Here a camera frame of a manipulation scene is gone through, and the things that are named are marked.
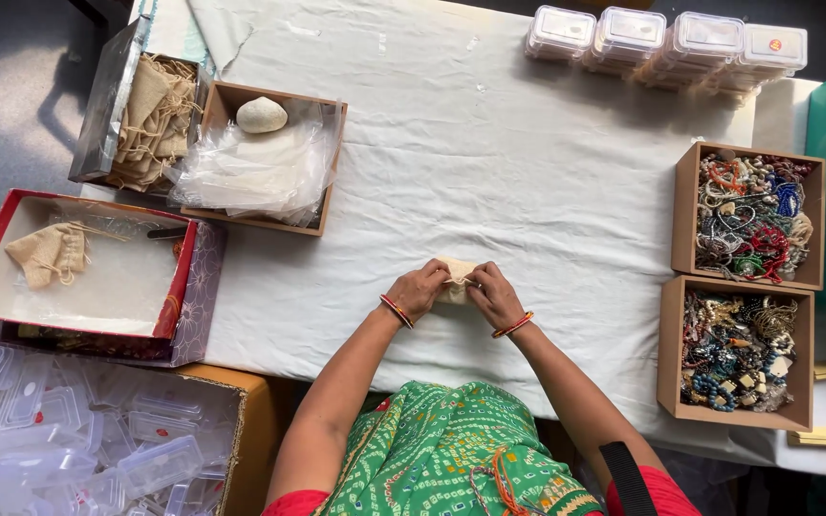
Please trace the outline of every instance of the floral printed box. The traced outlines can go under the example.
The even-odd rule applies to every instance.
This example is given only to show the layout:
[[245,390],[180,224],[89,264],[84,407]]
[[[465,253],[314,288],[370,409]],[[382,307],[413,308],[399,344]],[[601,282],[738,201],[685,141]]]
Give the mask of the floral printed box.
[[[19,220],[34,216],[32,211],[20,213],[21,201],[25,198],[30,198],[34,204],[80,203],[96,209],[127,211],[132,217],[154,217],[179,228],[181,236],[173,240],[177,265],[170,289],[161,294],[161,312],[153,328],[148,331],[140,329],[136,332],[121,332],[111,331],[108,325],[92,331],[91,327],[82,324],[47,324],[15,317],[16,314],[26,313],[26,310],[19,306],[19,298],[9,298],[20,285],[13,277],[16,275],[14,269],[17,264],[4,255],[3,247],[12,238],[6,229],[16,218],[16,211],[19,212]],[[0,210],[0,344],[27,346],[61,355],[102,358],[109,362],[135,366],[176,367],[196,362],[205,355],[225,241],[226,232],[223,228],[187,217],[68,195],[12,190]],[[136,258],[135,255],[129,257],[130,266],[134,267]],[[129,280],[136,281],[137,278],[130,277]],[[105,303],[98,296],[92,296],[86,303],[103,311],[108,324],[111,312],[121,310],[121,307]]]

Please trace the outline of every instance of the red blouse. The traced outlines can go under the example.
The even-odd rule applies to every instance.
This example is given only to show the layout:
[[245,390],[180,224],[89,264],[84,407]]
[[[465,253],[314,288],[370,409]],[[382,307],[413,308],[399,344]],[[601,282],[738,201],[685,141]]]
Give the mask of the red blouse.
[[[702,516],[670,475],[648,465],[639,466],[639,471],[659,516]],[[261,516],[307,516],[324,503],[328,495],[327,491],[316,489],[292,491],[276,498],[263,510]],[[613,481],[607,487],[607,509],[610,510],[611,516],[624,516],[623,506],[620,505],[620,498],[616,497]],[[595,510],[588,516],[603,515]]]

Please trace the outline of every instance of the bracelet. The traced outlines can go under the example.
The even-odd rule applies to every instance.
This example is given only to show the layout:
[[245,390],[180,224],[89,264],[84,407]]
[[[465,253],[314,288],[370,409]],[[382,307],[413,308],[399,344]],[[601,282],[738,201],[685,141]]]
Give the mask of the bracelet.
[[400,321],[404,322],[404,324],[407,325],[407,328],[413,330],[413,321],[407,317],[407,314],[405,314],[404,311],[400,310],[400,307],[394,304],[394,301],[387,299],[387,296],[385,296],[384,294],[381,295],[381,300],[384,301],[384,304],[390,307],[391,310],[397,314],[397,317],[399,317]]
[[518,328],[524,326],[525,323],[530,321],[533,316],[534,312],[525,312],[525,315],[521,318],[521,321],[514,323],[513,325],[509,326],[508,328],[505,328],[504,330],[498,330],[497,332],[493,332],[493,338],[498,339],[499,337],[504,337],[505,335],[514,332]]

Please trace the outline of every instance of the green saree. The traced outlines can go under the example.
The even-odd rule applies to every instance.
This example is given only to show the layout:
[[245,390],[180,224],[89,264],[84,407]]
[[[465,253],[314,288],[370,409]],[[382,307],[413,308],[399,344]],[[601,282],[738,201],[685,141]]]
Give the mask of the green saree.
[[352,426],[337,486],[314,516],[493,516],[507,505],[495,479],[476,467],[499,461],[518,504],[550,516],[601,510],[548,458],[520,400],[483,382],[456,389],[408,382]]

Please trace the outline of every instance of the black strap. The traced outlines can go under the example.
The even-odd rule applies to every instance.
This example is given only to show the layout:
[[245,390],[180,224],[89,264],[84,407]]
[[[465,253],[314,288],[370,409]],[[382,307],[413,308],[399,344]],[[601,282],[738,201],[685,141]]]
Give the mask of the black strap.
[[613,476],[613,487],[616,487],[616,496],[620,498],[625,516],[658,516],[645,480],[625,442],[610,442],[598,449]]

